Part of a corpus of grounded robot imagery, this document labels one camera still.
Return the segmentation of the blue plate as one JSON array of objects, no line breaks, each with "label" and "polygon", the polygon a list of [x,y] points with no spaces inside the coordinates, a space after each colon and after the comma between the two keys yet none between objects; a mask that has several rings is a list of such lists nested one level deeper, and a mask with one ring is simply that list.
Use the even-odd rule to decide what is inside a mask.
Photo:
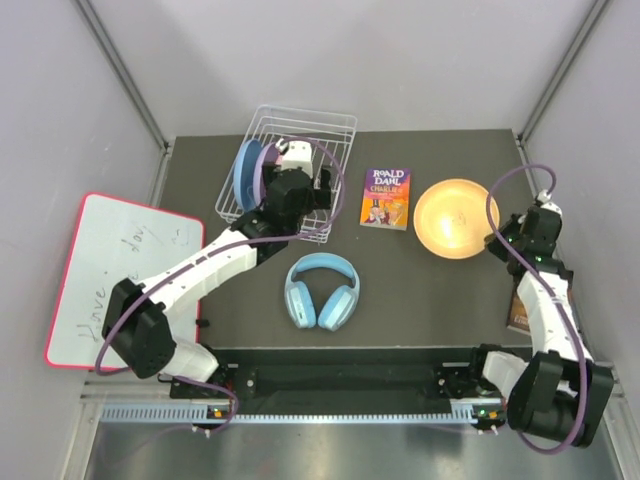
[{"label": "blue plate", "polygon": [[262,144],[258,140],[247,140],[241,145],[234,161],[233,192],[238,207],[243,211],[256,207],[253,179],[261,151]]}]

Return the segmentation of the white wire dish rack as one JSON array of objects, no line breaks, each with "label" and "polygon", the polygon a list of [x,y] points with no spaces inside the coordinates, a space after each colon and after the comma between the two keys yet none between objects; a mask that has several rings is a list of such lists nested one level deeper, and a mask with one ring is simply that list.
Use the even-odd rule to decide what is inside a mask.
[{"label": "white wire dish rack", "polygon": [[262,105],[257,108],[215,203],[232,224],[264,214],[306,241],[324,244],[343,200],[356,135],[353,115]]}]

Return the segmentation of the orange plate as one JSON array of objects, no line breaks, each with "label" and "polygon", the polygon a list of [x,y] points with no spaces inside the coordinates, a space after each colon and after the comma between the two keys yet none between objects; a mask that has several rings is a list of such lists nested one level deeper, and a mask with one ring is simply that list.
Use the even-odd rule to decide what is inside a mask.
[{"label": "orange plate", "polygon": [[492,233],[487,219],[489,192],[474,181],[451,178],[427,188],[416,202],[413,229],[431,253],[463,260],[485,249]]}]

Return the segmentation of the purple plate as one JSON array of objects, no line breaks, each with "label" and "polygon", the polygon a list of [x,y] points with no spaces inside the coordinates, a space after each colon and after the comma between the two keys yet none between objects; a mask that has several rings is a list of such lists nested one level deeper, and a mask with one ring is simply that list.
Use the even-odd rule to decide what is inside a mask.
[{"label": "purple plate", "polygon": [[253,197],[256,205],[259,205],[266,193],[263,168],[275,167],[281,163],[280,151],[276,148],[275,143],[271,142],[264,146],[260,151],[254,169],[253,175]]}]

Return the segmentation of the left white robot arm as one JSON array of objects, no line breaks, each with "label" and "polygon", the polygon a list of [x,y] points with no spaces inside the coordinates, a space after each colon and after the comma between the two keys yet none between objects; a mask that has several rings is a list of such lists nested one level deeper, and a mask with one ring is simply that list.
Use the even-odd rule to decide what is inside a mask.
[{"label": "left white robot arm", "polygon": [[331,207],[331,172],[313,181],[302,169],[267,168],[270,178],[261,205],[241,215],[202,250],[136,284],[125,278],[111,290],[102,336],[126,369],[138,378],[159,373],[190,379],[205,396],[226,387],[227,374],[211,351],[172,335],[170,310],[198,302],[222,283],[264,263],[303,238],[304,217]]}]

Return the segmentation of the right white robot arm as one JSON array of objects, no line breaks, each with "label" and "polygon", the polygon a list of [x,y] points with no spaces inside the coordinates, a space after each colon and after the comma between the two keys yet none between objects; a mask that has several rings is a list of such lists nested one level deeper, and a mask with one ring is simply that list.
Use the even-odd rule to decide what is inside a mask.
[{"label": "right white robot arm", "polygon": [[466,380],[476,394],[498,390],[509,426],[547,440],[591,445],[611,396],[610,368],[596,364],[577,331],[570,304],[573,273],[553,254],[562,228],[560,208],[535,202],[514,214],[487,249],[507,265],[513,293],[526,312],[532,357],[483,344],[472,351]]}]

